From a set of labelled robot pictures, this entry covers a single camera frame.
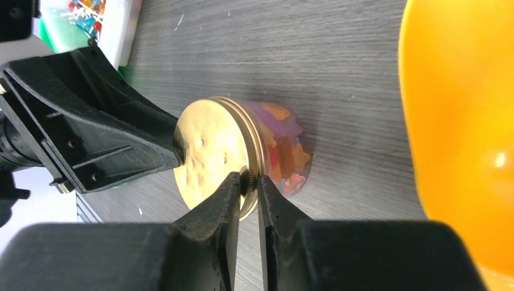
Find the wood grain surface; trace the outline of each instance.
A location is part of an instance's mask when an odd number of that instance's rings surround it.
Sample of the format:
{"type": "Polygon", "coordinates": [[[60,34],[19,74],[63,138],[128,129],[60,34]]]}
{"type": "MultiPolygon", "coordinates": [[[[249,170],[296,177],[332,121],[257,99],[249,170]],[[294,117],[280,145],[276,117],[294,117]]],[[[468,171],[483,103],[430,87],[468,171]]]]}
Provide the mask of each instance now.
{"type": "MultiPolygon", "coordinates": [[[[210,96],[293,109],[316,155],[292,201],[313,218],[424,219],[398,85],[405,3],[145,0],[123,72],[177,116],[210,96]]],[[[172,171],[85,198],[106,222],[174,221],[187,211],[172,171]]],[[[241,223],[237,272],[236,290],[262,290],[256,213],[241,223]]]]}

